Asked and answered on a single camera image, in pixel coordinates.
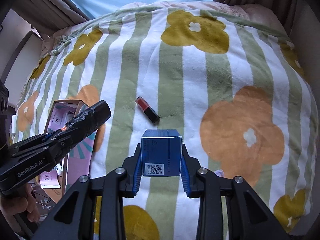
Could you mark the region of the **person left hand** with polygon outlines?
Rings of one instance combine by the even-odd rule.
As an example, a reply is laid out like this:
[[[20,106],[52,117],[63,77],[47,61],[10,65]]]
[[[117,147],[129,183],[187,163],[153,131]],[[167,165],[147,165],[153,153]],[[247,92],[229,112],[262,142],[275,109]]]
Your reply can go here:
[[[32,187],[29,183],[24,186],[25,193],[21,197],[6,199],[1,196],[1,212],[5,219],[14,228],[16,219],[14,215],[27,211],[27,218],[30,222],[37,223],[40,219],[40,213],[36,206],[36,200],[32,196]]]

